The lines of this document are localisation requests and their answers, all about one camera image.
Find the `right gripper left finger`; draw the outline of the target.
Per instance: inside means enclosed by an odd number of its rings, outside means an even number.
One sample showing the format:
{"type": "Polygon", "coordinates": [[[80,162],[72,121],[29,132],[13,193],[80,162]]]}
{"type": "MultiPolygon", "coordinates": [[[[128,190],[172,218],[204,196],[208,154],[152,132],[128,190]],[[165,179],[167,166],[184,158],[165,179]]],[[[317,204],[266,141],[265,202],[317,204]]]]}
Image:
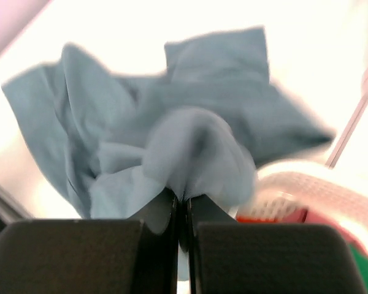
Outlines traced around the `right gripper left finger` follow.
{"type": "Polygon", "coordinates": [[[0,293],[175,293],[177,206],[163,190],[128,219],[34,219],[0,233],[0,293]]]}

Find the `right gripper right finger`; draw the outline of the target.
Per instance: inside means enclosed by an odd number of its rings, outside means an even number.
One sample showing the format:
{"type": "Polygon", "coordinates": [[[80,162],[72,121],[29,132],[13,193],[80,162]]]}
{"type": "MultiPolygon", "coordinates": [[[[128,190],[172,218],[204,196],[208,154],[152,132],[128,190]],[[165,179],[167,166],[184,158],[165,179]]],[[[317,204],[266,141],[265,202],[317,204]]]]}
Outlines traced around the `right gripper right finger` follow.
{"type": "Polygon", "coordinates": [[[368,293],[331,226],[243,224],[205,195],[185,212],[191,293],[368,293]]]}

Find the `orange t shirt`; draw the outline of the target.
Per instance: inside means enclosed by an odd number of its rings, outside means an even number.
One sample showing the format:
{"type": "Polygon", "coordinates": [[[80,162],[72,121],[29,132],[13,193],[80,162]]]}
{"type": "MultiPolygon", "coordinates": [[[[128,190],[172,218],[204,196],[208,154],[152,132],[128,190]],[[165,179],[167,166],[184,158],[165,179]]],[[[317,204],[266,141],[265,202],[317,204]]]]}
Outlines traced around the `orange t shirt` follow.
{"type": "Polygon", "coordinates": [[[243,224],[276,224],[279,220],[269,217],[236,216],[236,221],[243,224]]]}

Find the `pink red t shirt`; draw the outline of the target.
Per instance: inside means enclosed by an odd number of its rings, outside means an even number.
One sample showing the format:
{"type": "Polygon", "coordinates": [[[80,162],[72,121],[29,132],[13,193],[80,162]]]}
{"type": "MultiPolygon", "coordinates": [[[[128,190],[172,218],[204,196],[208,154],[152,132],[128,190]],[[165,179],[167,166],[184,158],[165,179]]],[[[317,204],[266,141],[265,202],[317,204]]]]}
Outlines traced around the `pink red t shirt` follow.
{"type": "Polygon", "coordinates": [[[354,235],[343,228],[332,217],[319,212],[303,200],[294,198],[290,194],[282,193],[272,201],[272,207],[276,209],[275,218],[279,222],[328,225],[336,229],[349,244],[356,243],[354,235]]]}

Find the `white perforated plastic basket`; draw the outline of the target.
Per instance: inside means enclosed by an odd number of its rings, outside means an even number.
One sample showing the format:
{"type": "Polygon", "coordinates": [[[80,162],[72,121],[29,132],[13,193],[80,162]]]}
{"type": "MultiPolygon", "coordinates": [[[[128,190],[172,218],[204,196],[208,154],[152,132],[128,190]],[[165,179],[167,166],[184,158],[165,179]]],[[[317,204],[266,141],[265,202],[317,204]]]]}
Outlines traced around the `white perforated plastic basket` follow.
{"type": "Polygon", "coordinates": [[[368,181],[313,162],[277,162],[258,170],[255,194],[237,213],[282,217],[289,206],[306,206],[331,218],[357,237],[368,253],[368,181]]]}

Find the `grey blue t shirt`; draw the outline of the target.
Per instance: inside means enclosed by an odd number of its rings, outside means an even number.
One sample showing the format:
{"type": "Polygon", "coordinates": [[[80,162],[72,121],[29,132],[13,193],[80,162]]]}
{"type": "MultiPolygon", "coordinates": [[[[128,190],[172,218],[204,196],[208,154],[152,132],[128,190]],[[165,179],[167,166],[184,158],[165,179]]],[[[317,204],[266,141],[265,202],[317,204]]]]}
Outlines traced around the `grey blue t shirt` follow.
{"type": "Polygon", "coordinates": [[[83,218],[127,218],[164,188],[249,201],[256,169],[334,134],[270,82],[263,28],[164,47],[159,75],[110,73],[79,47],[2,91],[41,172],[83,218]]]}

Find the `green t shirt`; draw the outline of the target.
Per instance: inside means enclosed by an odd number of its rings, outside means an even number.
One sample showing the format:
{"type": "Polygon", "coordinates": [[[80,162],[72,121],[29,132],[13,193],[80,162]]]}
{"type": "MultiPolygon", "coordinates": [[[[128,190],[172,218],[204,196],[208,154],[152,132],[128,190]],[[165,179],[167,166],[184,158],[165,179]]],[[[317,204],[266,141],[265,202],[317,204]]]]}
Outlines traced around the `green t shirt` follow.
{"type": "Polygon", "coordinates": [[[368,291],[368,258],[354,244],[350,243],[349,247],[368,291]]]}

